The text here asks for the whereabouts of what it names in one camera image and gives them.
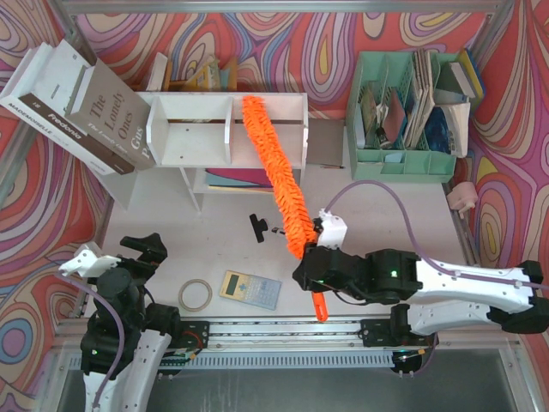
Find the calculator screen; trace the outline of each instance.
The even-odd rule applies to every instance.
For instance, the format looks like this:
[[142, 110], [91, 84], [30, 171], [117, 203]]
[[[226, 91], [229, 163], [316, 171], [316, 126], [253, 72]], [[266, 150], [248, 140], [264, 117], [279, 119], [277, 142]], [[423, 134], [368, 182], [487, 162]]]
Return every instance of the calculator screen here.
[[238, 283], [238, 276], [231, 275], [231, 280], [229, 280], [229, 285], [226, 287], [226, 294], [234, 295], [234, 289], [236, 289]]

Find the yellow calculator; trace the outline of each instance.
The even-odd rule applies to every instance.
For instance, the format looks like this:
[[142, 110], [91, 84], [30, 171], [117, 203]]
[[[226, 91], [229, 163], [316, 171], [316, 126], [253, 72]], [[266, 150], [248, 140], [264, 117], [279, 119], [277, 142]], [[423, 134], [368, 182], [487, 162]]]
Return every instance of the yellow calculator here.
[[276, 309], [281, 286], [282, 282], [273, 279], [228, 270], [220, 296], [273, 311]]

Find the book spine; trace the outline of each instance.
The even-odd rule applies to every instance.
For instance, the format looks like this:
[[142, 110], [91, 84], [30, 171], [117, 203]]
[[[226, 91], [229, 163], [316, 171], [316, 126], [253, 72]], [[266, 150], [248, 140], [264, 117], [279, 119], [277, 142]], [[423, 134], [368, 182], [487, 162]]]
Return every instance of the book spine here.
[[126, 174], [134, 171], [130, 163], [101, 146], [91, 136], [81, 133], [66, 118], [33, 94], [26, 94], [19, 99], [13, 97], [6, 103], [10, 111], [86, 163], [95, 172]]
[[85, 118], [80, 113], [70, 114], [67, 116], [67, 119], [88, 133], [97, 142], [122, 157], [125, 161], [131, 163], [134, 167], [140, 168], [139, 162], [131, 156], [128, 149], [98, 128], [94, 123], [90, 122], [89, 119]]

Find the green file organizer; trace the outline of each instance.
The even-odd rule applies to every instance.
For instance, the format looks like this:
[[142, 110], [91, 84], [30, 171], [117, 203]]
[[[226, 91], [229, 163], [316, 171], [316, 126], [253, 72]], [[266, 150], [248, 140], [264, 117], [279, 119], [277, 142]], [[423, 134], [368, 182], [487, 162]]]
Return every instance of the green file organizer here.
[[[418, 147], [404, 148], [401, 140], [394, 149], [357, 148], [354, 133], [355, 107], [362, 98], [368, 82], [376, 82], [372, 92], [376, 101], [388, 101], [390, 88], [396, 88], [401, 102], [407, 99], [413, 75], [413, 53], [410, 51], [362, 51], [354, 72], [351, 95], [347, 104], [346, 127], [349, 144], [351, 171], [354, 180], [373, 179], [402, 183], [446, 183], [454, 175], [455, 157], [450, 154], [429, 150], [422, 134]], [[440, 67], [455, 61], [455, 54], [432, 53], [431, 72], [433, 85], [437, 84]], [[402, 153], [401, 163], [386, 163], [385, 156]]]

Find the white table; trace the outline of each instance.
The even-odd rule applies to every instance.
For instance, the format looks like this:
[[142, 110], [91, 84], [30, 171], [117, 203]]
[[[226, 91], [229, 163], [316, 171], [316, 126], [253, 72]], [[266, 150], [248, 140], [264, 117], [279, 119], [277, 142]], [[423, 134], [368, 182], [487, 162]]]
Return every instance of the white table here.
[[[348, 164], [344, 149], [344, 163]], [[350, 170], [307, 165], [302, 188], [311, 217], [325, 207], [334, 194], [351, 183]], [[464, 264], [462, 249], [452, 222], [443, 188], [438, 184], [391, 185], [406, 205], [420, 244], [436, 259]], [[333, 208], [349, 227], [342, 250], [364, 255], [383, 248], [411, 251], [404, 221], [389, 194], [375, 186], [360, 186], [348, 192]], [[158, 232], [168, 250], [168, 258], [147, 283], [156, 301], [177, 306], [178, 291], [189, 279], [207, 281], [214, 296], [204, 310], [182, 316], [192, 317], [283, 317], [314, 316], [311, 294], [292, 279], [299, 262], [287, 250], [286, 239], [265, 233], [258, 244], [249, 215], [265, 218], [269, 228], [281, 226], [281, 214], [270, 195], [212, 194], [204, 198], [197, 214], [178, 169], [156, 168], [139, 173], [130, 207], [115, 205], [103, 250], [136, 258], [137, 252], [118, 243], [123, 236], [143, 237]], [[221, 298], [221, 282], [226, 270], [254, 274], [283, 282], [278, 306], [269, 311]], [[205, 288], [192, 285], [184, 294], [188, 306], [199, 306]], [[330, 315], [388, 313], [388, 306], [350, 306], [326, 294]], [[93, 312], [88, 305], [86, 315]]]

